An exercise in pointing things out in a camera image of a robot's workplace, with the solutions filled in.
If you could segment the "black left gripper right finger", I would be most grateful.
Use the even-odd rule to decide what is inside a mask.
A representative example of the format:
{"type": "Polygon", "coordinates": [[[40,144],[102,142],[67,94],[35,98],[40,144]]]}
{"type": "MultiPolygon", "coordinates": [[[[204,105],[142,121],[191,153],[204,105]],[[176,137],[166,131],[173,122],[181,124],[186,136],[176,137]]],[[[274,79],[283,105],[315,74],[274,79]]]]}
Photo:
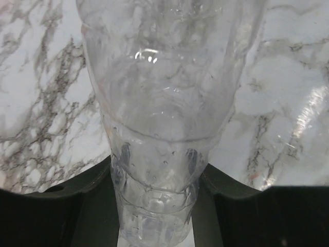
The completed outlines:
{"type": "Polygon", "coordinates": [[[192,211],[196,246],[328,246],[328,187],[259,191],[208,165],[192,211]]]}

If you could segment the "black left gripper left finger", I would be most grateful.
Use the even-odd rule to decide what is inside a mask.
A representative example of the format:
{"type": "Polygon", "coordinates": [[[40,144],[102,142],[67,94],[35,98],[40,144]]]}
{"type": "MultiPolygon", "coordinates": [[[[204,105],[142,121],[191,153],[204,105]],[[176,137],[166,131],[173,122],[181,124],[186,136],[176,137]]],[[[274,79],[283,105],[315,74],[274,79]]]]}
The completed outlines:
{"type": "Polygon", "coordinates": [[[1,246],[117,246],[119,220],[107,157],[44,192],[1,190],[1,246]]]}

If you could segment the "clear unlabelled plastic bottle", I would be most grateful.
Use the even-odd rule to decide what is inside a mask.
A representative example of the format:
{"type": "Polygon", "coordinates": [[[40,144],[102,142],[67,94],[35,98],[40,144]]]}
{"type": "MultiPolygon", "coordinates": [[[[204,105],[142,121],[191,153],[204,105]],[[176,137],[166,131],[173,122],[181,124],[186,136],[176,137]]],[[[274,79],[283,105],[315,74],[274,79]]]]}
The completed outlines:
{"type": "Polygon", "coordinates": [[[121,236],[176,246],[266,1],[77,1],[121,236]]]}

